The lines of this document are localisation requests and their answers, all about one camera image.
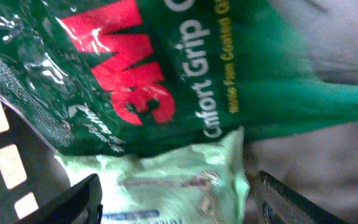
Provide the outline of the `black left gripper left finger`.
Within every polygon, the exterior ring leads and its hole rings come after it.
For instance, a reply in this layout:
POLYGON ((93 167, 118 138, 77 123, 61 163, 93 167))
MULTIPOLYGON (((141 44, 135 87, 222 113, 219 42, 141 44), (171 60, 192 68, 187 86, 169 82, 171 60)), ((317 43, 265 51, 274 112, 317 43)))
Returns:
POLYGON ((77 219, 84 224, 100 224, 102 196, 99 176, 91 174, 15 224, 71 224, 77 219))

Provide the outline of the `green 3M gloves packet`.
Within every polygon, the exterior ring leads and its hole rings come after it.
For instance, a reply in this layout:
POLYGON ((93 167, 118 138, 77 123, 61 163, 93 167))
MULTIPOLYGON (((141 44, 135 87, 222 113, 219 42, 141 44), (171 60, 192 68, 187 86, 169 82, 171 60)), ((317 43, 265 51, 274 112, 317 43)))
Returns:
POLYGON ((358 0, 0 0, 0 96, 74 156, 358 121, 358 0))

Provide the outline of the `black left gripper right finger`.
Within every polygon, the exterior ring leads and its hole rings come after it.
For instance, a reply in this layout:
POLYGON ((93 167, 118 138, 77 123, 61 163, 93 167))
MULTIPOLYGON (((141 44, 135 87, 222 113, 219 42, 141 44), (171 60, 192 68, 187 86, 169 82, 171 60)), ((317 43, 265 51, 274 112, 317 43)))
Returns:
POLYGON ((347 224, 263 170, 255 199, 260 224, 347 224))

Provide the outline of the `mint green wipes packet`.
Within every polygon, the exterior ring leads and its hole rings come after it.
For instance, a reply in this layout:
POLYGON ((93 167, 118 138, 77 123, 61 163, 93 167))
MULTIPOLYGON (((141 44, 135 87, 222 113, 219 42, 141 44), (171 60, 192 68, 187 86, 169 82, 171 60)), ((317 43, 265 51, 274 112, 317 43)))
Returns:
POLYGON ((240 224, 250 190, 244 129, 218 142, 190 144, 154 157, 56 154, 70 184, 97 174, 102 224, 240 224))

